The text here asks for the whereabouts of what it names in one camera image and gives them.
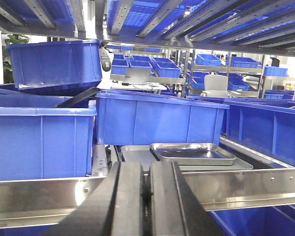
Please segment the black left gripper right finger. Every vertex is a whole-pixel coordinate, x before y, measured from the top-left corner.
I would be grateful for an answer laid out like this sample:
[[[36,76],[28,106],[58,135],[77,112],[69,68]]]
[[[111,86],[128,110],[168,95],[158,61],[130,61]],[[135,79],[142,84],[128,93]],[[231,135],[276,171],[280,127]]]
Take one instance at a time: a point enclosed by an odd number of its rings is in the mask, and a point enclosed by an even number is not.
[[[193,194],[177,163],[152,163],[147,182],[152,236],[225,235]]]

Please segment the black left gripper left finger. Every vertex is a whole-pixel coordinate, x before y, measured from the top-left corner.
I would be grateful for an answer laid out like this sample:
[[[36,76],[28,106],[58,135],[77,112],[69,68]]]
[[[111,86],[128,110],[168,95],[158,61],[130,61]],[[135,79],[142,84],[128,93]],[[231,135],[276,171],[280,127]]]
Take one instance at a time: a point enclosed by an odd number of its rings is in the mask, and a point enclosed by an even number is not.
[[[116,162],[86,200],[45,236],[142,236],[144,174],[139,162]]]

